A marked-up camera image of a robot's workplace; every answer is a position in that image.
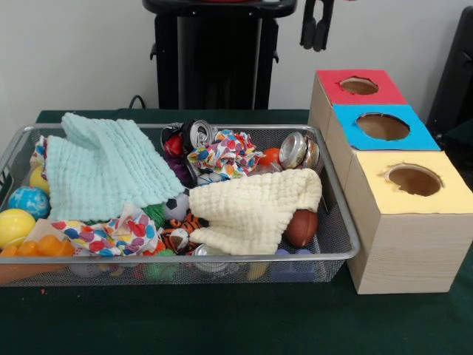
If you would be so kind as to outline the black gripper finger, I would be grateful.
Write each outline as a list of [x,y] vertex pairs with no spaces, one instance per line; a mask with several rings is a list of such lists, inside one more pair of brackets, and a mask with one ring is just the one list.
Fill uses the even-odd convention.
[[326,50],[330,25],[333,15],[334,0],[322,0],[322,17],[316,25],[316,32],[313,41],[315,51]]
[[316,0],[306,0],[304,5],[304,14],[302,19],[302,34],[300,45],[303,48],[312,48],[315,35],[317,21],[314,18],[313,12]]

